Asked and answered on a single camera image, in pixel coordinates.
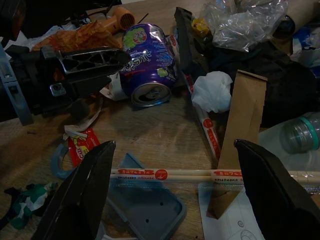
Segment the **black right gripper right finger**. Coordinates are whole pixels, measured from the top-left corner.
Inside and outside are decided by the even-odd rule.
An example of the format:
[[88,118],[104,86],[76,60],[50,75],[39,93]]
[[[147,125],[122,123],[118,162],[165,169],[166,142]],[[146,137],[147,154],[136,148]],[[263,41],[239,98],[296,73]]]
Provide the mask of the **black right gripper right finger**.
[[318,240],[320,209],[280,159],[253,142],[234,146],[255,219],[266,240]]

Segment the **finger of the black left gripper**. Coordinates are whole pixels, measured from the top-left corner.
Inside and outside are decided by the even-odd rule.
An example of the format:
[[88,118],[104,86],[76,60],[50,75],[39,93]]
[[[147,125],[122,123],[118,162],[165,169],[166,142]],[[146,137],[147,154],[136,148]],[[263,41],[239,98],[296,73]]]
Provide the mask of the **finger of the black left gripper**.
[[98,93],[101,89],[111,83],[108,75],[98,75],[91,77],[80,77],[68,79],[63,83],[66,93],[72,99],[86,98]]
[[131,56],[119,48],[91,48],[58,52],[58,61],[67,75],[86,71],[105,71],[112,74],[131,61]]

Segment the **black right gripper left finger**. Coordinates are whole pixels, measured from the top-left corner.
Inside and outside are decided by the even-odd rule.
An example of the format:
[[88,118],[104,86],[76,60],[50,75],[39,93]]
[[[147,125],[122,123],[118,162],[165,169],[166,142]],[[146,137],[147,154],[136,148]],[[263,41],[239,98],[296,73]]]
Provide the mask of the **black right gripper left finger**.
[[108,195],[114,140],[89,151],[58,188],[32,236],[34,240],[94,240]]

